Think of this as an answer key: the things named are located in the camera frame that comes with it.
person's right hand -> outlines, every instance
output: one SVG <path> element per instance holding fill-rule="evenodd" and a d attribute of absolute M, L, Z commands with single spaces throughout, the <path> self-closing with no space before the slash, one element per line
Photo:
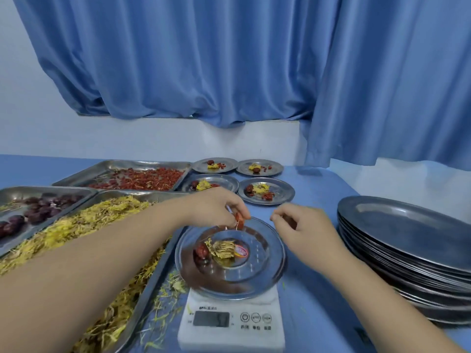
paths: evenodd
<path fill-rule="evenodd" d="M 322 209 L 285 203 L 270 219 L 299 260 L 323 275 L 327 276 L 340 258 L 351 255 Z"/>

small round plate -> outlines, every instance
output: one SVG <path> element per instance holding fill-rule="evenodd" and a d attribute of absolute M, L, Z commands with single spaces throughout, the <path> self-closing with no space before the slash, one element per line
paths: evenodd
<path fill-rule="evenodd" d="M 209 175 L 209 174 L 200 174 L 200 175 L 192 175 L 188 178 L 185 179 L 183 184 L 181 185 L 181 191 L 182 192 L 196 192 L 195 190 L 191 189 L 191 183 L 193 181 L 201 181 L 205 179 L 208 181 L 210 184 L 218 184 L 219 186 L 228 189 L 234 193 L 237 193 L 237 190 L 239 189 L 239 181 L 237 178 L 228 176 L 228 175 Z"/>
<path fill-rule="evenodd" d="M 269 191 L 274 193 L 272 201 L 263 200 L 260 195 L 249 196 L 245 188 L 249 185 L 256 186 L 257 184 L 267 184 L 270 186 Z M 261 204 L 263 206 L 277 206 L 279 204 L 290 202 L 295 195 L 294 188 L 285 181 L 277 180 L 269 177 L 247 178 L 239 183 L 238 195 L 246 202 L 253 204 Z"/>
<path fill-rule="evenodd" d="M 213 243 L 231 240 L 244 248 L 245 256 L 202 262 L 194 250 L 208 238 Z M 223 300 L 252 298 L 268 291 L 281 278 L 285 263 L 285 247 L 277 232 L 254 217 L 245 221 L 242 230 L 190 227 L 175 248 L 175 264 L 186 283 L 202 295 Z"/>
<path fill-rule="evenodd" d="M 208 161 L 213 160 L 214 163 L 223 163 L 226 165 L 223 169 L 211 169 L 208 168 Z M 195 162 L 192 166 L 192 169 L 199 173 L 223 173 L 229 172 L 235 169 L 238 166 L 238 162 L 234 159 L 229 159 L 227 157 L 211 157 L 210 159 L 199 160 Z"/>
<path fill-rule="evenodd" d="M 265 169 L 262 169 L 259 174 L 256 174 L 249 170 L 249 166 L 252 163 L 256 163 L 257 165 L 264 166 Z M 268 176 L 276 176 L 283 172 L 284 167 L 280 165 L 278 162 L 269 161 L 269 160 L 262 160 L 262 159 L 252 159 L 252 160 L 244 160 L 240 161 L 239 165 L 237 166 L 237 172 L 242 173 L 243 175 L 247 176 L 256 176 L 256 177 L 268 177 Z"/>

red goji berries tray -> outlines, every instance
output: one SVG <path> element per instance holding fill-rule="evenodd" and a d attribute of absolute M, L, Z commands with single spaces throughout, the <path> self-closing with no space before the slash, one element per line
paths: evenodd
<path fill-rule="evenodd" d="M 178 188 L 191 166 L 190 162 L 107 160 L 52 185 L 169 191 Z"/>

person's left hand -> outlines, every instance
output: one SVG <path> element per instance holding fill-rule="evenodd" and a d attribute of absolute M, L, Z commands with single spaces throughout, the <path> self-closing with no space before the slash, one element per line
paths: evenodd
<path fill-rule="evenodd" d="M 232 213 L 236 212 L 244 219 L 250 219 L 249 209 L 242 198 L 222 187 L 205 189 L 175 201 L 178 202 L 178 210 L 184 215 L 185 225 L 235 227 L 237 220 Z"/>

hand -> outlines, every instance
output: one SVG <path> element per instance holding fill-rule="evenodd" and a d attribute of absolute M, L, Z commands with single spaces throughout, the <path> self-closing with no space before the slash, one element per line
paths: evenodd
<path fill-rule="evenodd" d="M 244 219 L 250 219 L 249 209 L 242 198 L 222 187 L 205 189 L 175 201 L 179 201 L 178 210 L 182 211 L 185 217 L 185 225 L 235 227 L 237 221 L 233 214 L 237 212 Z"/>
<path fill-rule="evenodd" d="M 342 256 L 351 255 L 322 209 L 285 203 L 270 218 L 289 249 L 323 275 Z"/>

